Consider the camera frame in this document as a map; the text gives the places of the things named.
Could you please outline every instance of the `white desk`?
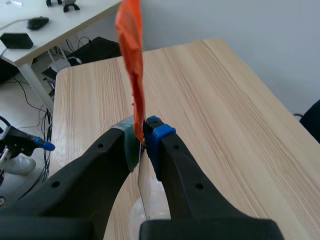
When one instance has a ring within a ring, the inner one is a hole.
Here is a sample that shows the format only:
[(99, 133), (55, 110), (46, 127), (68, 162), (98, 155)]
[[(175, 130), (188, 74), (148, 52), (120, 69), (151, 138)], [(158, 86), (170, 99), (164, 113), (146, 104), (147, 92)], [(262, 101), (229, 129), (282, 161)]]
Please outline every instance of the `white desk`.
[[(77, 0), (76, 4), (80, 10), (75, 11), (71, 7), (67, 13), (64, 13), (63, 6), (58, 5), (56, 0), (52, 0), (52, 3), (55, 3), (52, 7), (47, 7), (45, 0), (17, 1), (23, 5), (19, 7), (15, 4), (0, 4), (0, 27), (15, 20), (39, 16), (48, 17), (49, 23), (40, 30), (31, 31), (26, 28), (27, 22), (24, 21), (15, 23), (0, 31), (0, 35), (2, 33), (27, 33), (34, 44), (31, 49), (8, 49), (3, 54), (2, 59), (18, 67), (38, 97), (53, 113), (54, 103), (31, 69), (33, 59), (72, 34), (103, 18), (121, 0)], [(5, 48), (3, 43), (0, 42), (0, 53)]]

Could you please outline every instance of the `computer mouse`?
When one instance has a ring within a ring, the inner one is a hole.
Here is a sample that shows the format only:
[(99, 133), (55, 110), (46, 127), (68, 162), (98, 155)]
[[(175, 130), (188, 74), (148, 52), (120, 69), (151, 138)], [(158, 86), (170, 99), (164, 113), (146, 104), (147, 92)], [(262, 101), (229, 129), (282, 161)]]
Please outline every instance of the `computer mouse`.
[(49, 22), (48, 17), (38, 16), (28, 20), (26, 28), (30, 30), (39, 30)]

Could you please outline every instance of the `white sneaker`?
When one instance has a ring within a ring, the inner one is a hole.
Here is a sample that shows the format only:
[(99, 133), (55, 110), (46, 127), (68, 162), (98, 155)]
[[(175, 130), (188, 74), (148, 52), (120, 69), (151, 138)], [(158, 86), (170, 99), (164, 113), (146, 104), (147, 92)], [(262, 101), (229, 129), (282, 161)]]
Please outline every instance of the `white sneaker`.
[(18, 155), (3, 164), (3, 170), (7, 174), (28, 175), (36, 168), (36, 161), (31, 157)]

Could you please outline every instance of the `blue clamp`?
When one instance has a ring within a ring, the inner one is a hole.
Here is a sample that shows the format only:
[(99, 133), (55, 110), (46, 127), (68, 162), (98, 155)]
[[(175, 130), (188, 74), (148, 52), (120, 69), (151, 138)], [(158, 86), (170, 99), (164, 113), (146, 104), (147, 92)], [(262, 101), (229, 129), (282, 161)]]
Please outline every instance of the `blue clamp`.
[(41, 137), (37, 136), (33, 139), (33, 142), (39, 147), (44, 150), (53, 151), (55, 150), (56, 146), (48, 141), (44, 141)]
[[(161, 120), (161, 119), (157, 116), (151, 116), (147, 119), (147, 121), (148, 120)], [(170, 133), (175, 133), (175, 132), (176, 132), (176, 129), (169, 126), (168, 124), (163, 124), (161, 126), (156, 127), (155, 129), (153, 129), (153, 132), (151, 132), (151, 133), (144, 132), (144, 142), (145, 142), (146, 152), (151, 160), (151, 163), (152, 163), (155, 175), (156, 175), (156, 179), (158, 181), (160, 181), (159, 160), (158, 160), (159, 141), (164, 136), (166, 136)]]

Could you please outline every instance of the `desk leg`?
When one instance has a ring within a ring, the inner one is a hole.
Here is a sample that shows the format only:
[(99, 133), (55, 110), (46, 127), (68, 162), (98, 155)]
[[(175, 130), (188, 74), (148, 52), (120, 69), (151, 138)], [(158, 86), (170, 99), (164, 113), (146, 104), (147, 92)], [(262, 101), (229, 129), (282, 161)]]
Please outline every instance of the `desk leg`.
[(29, 82), (29, 84), (41, 99), (41, 101), (44, 103), (46, 108), (53, 114), (54, 102), (45, 90), (44, 86), (41, 84), (35, 72), (32, 70), (31, 66), (25, 63), (21, 66), (18, 66), (18, 69), (20, 70), (24, 78)]

